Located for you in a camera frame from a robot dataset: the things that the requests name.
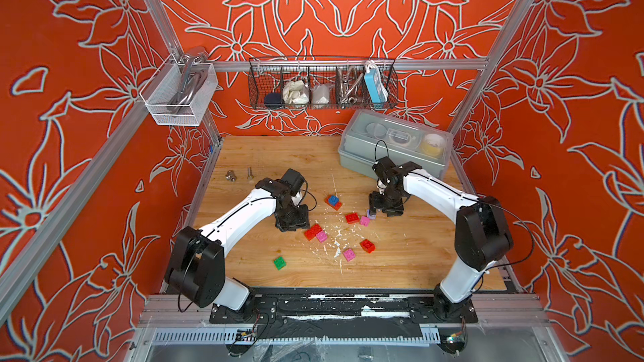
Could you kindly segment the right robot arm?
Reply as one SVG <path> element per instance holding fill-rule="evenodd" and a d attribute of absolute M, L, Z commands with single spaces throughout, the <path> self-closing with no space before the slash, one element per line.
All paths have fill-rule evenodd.
<path fill-rule="evenodd" d="M 487 270 L 513 249 L 504 210 L 491 196 L 467 194 L 432 176 L 419 164 L 394 164 L 389 157 L 372 165 L 377 190 L 369 194 L 369 210 L 402 216 L 409 198 L 421 199 L 454 223 L 457 255 L 448 274 L 434 290 L 434 313 L 454 313 L 471 298 Z"/>

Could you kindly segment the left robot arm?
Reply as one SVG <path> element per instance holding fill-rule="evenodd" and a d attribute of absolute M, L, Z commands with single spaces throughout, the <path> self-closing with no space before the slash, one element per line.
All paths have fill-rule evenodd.
<path fill-rule="evenodd" d="M 226 276 L 226 257 L 256 225 L 273 217 L 281 232 L 310 229 L 305 177 L 288 169 L 280 179 L 265 178 L 219 219 L 195 229 L 186 226 L 175 238 L 164 281 L 199 308 L 213 304 L 240 311 L 251 289 Z"/>

